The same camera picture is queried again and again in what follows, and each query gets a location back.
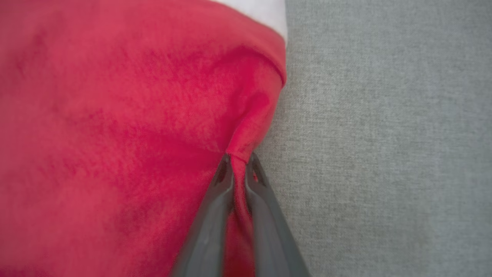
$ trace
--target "gray textured surface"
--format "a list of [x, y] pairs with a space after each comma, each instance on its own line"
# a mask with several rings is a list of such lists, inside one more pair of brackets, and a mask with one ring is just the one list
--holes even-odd
[[288, 0], [257, 150], [314, 277], [492, 276], [492, 1]]

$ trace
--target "gray upholstery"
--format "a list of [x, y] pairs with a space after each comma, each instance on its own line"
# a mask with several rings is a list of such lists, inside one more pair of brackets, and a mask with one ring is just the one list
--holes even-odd
[[256, 151], [314, 277], [492, 276], [492, 1], [288, 0]]

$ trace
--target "white fabric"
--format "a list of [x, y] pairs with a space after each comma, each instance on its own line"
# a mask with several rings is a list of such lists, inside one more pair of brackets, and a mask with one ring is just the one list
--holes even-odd
[[211, 0], [229, 6], [279, 33], [287, 44], [284, 0]]

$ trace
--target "red fabric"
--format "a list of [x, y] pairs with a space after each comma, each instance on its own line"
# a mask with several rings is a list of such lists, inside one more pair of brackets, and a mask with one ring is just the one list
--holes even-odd
[[226, 276], [252, 276], [245, 162], [282, 38], [204, 0], [0, 1], [0, 276], [167, 276], [224, 152]]

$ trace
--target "red garment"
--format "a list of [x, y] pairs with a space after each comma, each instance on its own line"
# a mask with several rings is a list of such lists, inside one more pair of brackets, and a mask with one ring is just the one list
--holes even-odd
[[252, 276], [245, 162], [285, 75], [215, 2], [0, 2], [0, 277], [167, 276], [225, 151], [225, 275]]

